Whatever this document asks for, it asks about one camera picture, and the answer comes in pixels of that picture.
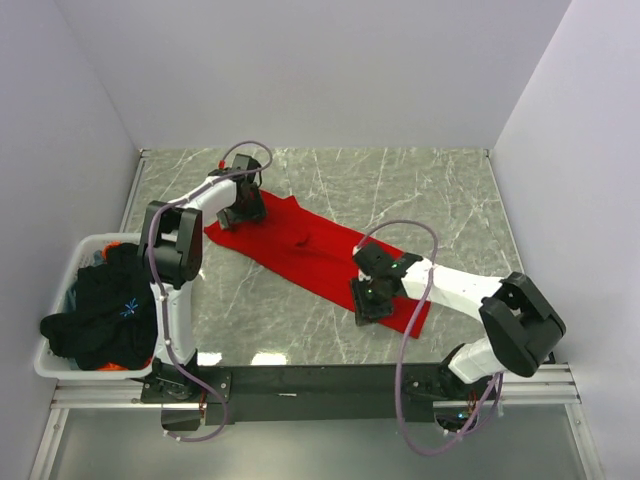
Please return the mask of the red polo shirt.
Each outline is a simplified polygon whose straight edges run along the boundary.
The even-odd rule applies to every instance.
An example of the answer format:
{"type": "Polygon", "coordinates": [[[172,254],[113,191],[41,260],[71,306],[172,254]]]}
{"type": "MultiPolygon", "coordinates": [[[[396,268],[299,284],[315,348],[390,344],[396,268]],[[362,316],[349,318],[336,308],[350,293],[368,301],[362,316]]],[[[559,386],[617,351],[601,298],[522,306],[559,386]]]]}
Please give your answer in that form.
{"type": "Polygon", "coordinates": [[[351,280],[358,275],[353,248],[361,232],[302,208],[293,196],[262,193],[266,217],[228,230],[204,228],[215,244],[254,260],[284,279],[352,312],[351,280]]]}

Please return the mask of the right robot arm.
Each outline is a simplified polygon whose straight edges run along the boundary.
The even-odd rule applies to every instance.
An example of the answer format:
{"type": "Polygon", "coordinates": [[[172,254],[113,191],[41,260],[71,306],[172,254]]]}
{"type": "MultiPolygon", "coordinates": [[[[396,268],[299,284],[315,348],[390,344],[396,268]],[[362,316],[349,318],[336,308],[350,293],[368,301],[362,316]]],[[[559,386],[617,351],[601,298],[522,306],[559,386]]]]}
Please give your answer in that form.
{"type": "Polygon", "coordinates": [[[412,253],[393,257],[375,243],[355,248],[353,260],[357,325],[390,319],[403,299],[439,304],[483,325],[484,337],[456,347],[438,365],[426,387],[433,398],[460,399],[497,373],[530,378],[566,333],[563,320],[523,273],[480,276],[412,253]]]}

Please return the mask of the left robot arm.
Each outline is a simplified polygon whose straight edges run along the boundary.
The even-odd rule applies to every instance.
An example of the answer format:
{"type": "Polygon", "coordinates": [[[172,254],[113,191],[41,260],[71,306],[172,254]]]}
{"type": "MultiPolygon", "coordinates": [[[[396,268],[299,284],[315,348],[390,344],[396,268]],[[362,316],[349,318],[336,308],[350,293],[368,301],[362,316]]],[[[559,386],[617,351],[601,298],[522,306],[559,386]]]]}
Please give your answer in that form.
{"type": "Polygon", "coordinates": [[[271,166],[238,153],[194,189],[169,201],[152,201],[145,211],[138,258],[148,274],[157,315],[158,339],[153,375],[176,401],[193,399],[205,383],[199,378],[191,326],[192,283],[203,261],[204,227],[216,220],[224,228],[262,220],[262,172],[271,166]]]}

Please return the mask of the black garment in basket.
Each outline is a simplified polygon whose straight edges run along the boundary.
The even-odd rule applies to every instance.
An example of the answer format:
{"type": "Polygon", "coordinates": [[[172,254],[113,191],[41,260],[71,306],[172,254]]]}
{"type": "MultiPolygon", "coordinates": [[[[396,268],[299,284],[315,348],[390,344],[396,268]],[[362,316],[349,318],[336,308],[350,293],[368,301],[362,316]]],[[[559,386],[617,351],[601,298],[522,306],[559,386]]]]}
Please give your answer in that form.
{"type": "Polygon", "coordinates": [[[104,263],[78,270],[74,311],[52,314],[40,322],[40,332],[53,353],[75,361],[81,370],[99,370],[99,350],[107,338],[110,302],[104,263]]]}

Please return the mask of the black base beam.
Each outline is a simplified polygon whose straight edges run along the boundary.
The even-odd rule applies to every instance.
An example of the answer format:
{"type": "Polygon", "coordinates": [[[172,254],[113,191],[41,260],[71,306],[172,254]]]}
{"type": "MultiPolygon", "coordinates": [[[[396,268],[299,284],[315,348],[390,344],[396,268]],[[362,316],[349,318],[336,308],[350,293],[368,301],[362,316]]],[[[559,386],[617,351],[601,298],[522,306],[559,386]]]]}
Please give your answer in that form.
{"type": "Polygon", "coordinates": [[[160,367],[144,381],[145,405],[175,408],[171,430],[200,423],[389,419],[396,415],[392,364],[329,366],[210,366],[198,377],[213,393],[160,367]]]}

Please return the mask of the white laundry basket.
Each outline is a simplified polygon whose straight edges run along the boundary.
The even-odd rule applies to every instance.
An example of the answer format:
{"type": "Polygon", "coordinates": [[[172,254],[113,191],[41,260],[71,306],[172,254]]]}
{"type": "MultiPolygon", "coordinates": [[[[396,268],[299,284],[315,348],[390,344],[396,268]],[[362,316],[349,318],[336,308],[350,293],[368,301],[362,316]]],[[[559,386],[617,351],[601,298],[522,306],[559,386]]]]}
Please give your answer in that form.
{"type": "MultiPolygon", "coordinates": [[[[77,279],[78,269],[92,265],[93,254],[96,251],[102,250],[113,242],[138,244],[139,241],[139,233],[123,232],[94,234],[81,240],[74,248],[64,274],[61,277],[56,290],[56,296],[50,309],[50,314],[61,313],[64,310],[66,292],[77,279]]],[[[43,336],[40,337],[33,366],[39,376],[61,381],[120,381],[142,379],[152,372],[151,364],[148,364],[141,370],[104,371],[73,368],[70,360],[56,356],[53,353],[49,347],[48,339],[43,336]]]]}

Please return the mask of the aluminium rail frame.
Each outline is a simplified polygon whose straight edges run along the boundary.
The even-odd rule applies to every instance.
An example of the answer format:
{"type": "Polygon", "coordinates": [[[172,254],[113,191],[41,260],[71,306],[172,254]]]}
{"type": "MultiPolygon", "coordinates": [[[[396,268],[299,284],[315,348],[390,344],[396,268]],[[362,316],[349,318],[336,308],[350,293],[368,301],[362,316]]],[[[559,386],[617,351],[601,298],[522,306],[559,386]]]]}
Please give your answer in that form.
{"type": "MultiPolygon", "coordinates": [[[[146,404],[141,401],[144,387],[133,380],[61,380],[57,383],[50,408],[57,409],[194,409],[197,404],[146,404]]],[[[504,376],[500,398],[502,405],[580,404],[570,366],[544,365],[531,378],[513,373],[504,376]]]]}

